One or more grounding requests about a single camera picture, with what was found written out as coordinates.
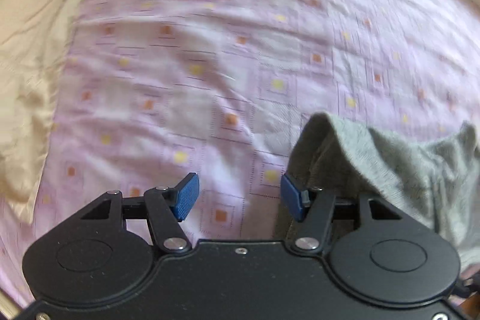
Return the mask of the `grey knit pants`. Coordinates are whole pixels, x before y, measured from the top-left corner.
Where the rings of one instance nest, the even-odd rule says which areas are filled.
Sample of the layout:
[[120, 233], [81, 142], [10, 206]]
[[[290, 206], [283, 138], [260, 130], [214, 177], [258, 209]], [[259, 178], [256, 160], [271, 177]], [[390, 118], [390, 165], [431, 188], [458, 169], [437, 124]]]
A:
[[408, 140], [328, 113], [312, 115], [289, 156], [287, 174], [342, 196], [377, 193], [450, 242], [461, 268], [479, 263], [479, 134]]

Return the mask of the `pink patterned bed sheet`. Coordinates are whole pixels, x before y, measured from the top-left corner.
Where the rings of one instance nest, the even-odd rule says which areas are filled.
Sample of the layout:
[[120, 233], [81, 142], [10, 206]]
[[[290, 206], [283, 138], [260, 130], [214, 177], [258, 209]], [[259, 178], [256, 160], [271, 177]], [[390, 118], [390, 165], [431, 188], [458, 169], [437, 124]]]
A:
[[190, 240], [281, 237], [281, 175], [312, 115], [479, 134], [470, 0], [81, 0], [72, 30], [32, 222], [1, 202], [1, 290], [21, 306], [27, 248], [107, 191], [193, 171]]

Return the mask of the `beige quilt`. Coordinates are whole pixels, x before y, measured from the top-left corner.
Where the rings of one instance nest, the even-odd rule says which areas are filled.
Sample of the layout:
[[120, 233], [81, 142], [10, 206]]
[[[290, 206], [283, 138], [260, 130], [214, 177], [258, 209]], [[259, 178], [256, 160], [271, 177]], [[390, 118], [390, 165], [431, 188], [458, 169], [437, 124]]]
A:
[[31, 223], [81, 0], [1, 0], [1, 203]]

